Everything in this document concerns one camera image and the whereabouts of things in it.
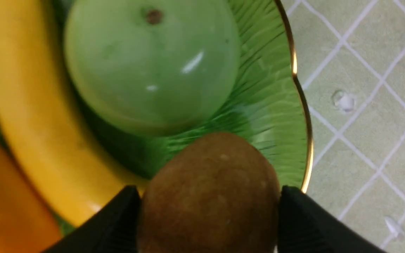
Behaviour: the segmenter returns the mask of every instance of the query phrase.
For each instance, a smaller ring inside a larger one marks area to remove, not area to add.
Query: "yellow banana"
[[[49,0],[0,0],[0,125],[24,173],[74,226],[126,184],[122,168],[85,126],[66,75]]]

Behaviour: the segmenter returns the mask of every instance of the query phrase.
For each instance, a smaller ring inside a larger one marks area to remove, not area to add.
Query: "kiwi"
[[[206,135],[159,171],[145,191],[141,253],[272,253],[279,184],[268,160],[229,133]]]

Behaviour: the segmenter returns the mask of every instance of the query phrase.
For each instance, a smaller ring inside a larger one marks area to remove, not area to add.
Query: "green apple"
[[[238,73],[240,38],[225,0],[77,0],[65,56],[84,101],[136,135],[208,120]]]

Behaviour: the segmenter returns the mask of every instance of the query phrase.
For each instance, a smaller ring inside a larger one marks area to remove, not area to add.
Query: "water droplet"
[[[344,90],[337,90],[331,97],[335,107],[344,113],[354,111],[356,98],[353,94],[347,93]]]
[[[385,223],[387,224],[388,230],[391,232],[394,239],[403,240],[405,237],[405,232],[402,227],[390,216],[384,217]]]

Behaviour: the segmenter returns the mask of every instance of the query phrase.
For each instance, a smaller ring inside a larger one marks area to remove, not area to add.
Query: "gold plate rim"
[[[309,187],[310,182],[310,175],[312,174],[312,166],[313,166],[313,158],[314,158],[314,145],[313,145],[313,132],[312,132],[312,121],[310,120],[310,112],[309,106],[307,105],[306,97],[304,96],[304,91],[302,90],[302,86],[299,83],[298,76],[297,76],[297,57],[296,57],[296,49],[295,49],[295,42],[293,39],[293,34],[291,33],[290,22],[288,21],[287,14],[285,12],[284,6],[280,0],[275,0],[275,3],[278,7],[278,10],[281,14],[285,31],[287,34],[288,44],[290,46],[290,61],[291,61],[291,76],[293,78],[294,84],[296,89],[299,93],[299,100],[302,105],[302,109],[304,111],[304,117],[306,119],[306,132],[307,132],[307,156],[306,156],[306,171],[304,173],[304,178],[302,181],[301,191],[306,193],[307,188]]]

